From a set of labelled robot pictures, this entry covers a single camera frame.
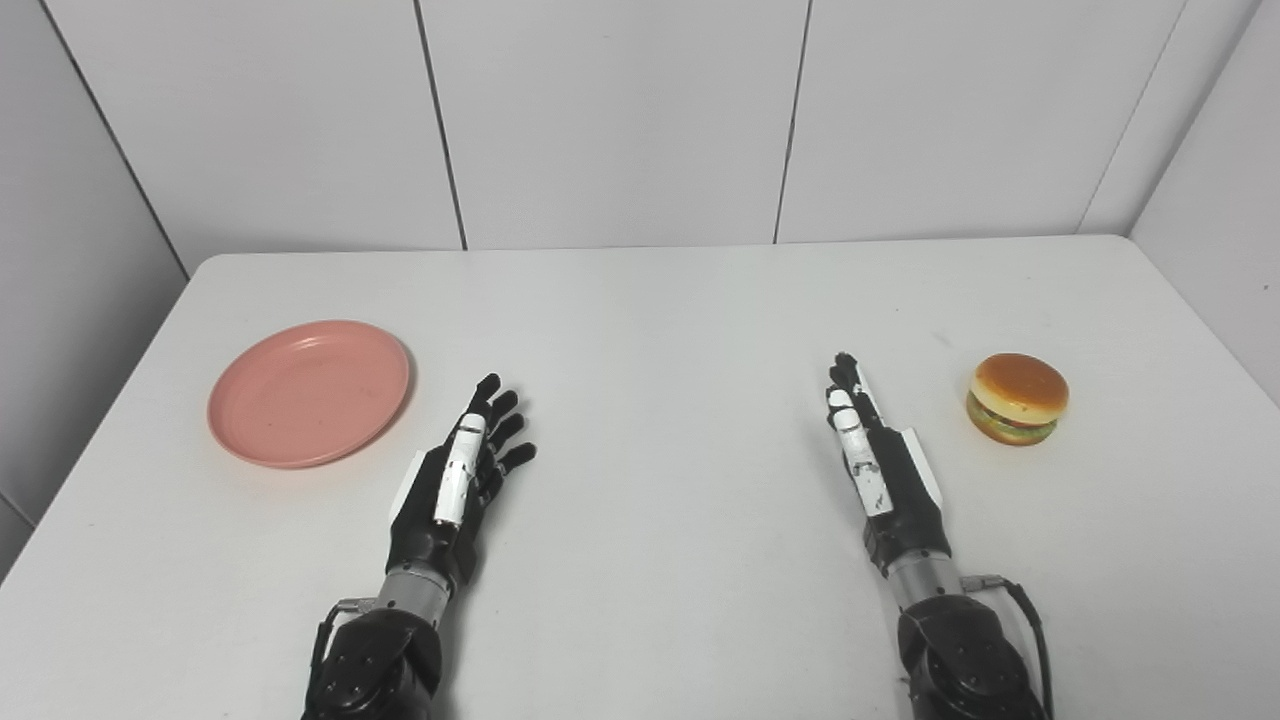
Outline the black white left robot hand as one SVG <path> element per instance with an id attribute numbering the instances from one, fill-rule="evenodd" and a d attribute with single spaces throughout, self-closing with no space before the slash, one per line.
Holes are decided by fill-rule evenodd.
<path id="1" fill-rule="evenodd" d="M 428 569 L 453 591 L 472 580 L 488 509 L 538 454 L 531 442 L 511 443 L 526 427 L 518 402 L 498 374 L 485 375 L 445 439 L 413 461 L 390 521 L 387 571 Z"/>

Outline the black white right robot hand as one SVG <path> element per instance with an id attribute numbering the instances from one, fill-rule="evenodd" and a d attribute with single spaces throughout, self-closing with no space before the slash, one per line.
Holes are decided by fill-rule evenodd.
<path id="1" fill-rule="evenodd" d="M 827 421 L 865 516 L 863 542 L 882 577 L 909 557 L 948 557 L 941 493 L 913 428 L 893 429 L 881 416 L 858 360 L 835 356 L 826 391 Z"/>

